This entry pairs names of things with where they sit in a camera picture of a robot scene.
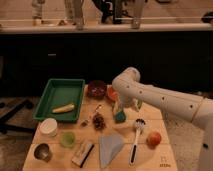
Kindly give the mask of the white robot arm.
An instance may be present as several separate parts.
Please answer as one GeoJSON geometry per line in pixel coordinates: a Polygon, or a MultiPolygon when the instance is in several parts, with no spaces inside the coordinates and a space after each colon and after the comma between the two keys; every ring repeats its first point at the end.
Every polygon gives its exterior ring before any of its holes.
{"type": "Polygon", "coordinates": [[[128,67],[112,81],[122,107],[142,100],[204,130],[197,171],[213,171],[213,100],[140,82],[140,72],[128,67]]]}

